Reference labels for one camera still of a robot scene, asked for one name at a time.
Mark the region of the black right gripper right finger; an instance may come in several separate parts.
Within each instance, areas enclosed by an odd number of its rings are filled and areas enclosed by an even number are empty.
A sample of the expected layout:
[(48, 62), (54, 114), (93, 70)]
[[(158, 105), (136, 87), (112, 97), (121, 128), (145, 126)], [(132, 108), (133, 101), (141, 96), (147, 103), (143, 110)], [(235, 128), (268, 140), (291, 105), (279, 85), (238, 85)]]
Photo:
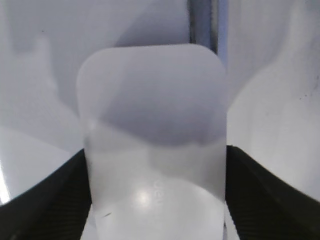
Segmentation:
[(320, 203), (242, 149), (226, 149), (225, 200), (241, 240), (318, 240)]

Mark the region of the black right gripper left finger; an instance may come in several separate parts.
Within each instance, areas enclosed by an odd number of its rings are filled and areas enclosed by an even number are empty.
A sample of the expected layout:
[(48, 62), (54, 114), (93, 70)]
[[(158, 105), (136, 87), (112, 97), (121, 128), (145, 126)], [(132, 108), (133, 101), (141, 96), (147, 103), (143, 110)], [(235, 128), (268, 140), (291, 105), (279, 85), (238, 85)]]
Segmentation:
[(47, 178), (0, 207), (2, 240), (79, 240), (92, 198), (81, 149)]

